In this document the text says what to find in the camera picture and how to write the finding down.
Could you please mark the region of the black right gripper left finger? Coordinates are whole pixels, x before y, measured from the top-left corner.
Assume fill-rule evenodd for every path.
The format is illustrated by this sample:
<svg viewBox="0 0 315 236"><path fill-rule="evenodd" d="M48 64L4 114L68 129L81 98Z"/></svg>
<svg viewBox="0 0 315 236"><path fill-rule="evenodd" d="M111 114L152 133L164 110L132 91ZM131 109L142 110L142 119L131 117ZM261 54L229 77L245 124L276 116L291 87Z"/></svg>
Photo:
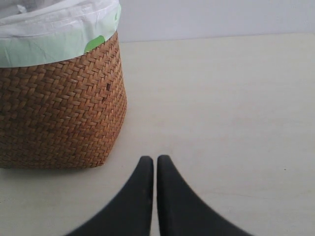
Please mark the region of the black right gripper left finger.
<svg viewBox="0 0 315 236"><path fill-rule="evenodd" d="M142 156L118 194L69 236L148 236L151 231L154 163Z"/></svg>

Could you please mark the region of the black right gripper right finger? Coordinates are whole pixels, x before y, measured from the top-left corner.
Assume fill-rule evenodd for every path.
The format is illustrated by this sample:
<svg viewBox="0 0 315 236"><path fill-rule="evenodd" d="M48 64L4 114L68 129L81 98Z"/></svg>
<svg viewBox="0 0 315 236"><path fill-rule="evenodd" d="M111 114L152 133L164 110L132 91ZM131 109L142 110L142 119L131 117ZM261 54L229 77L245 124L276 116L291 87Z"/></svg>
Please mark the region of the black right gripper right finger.
<svg viewBox="0 0 315 236"><path fill-rule="evenodd" d="M157 159L157 212L161 236L250 235L204 203L168 155Z"/></svg>

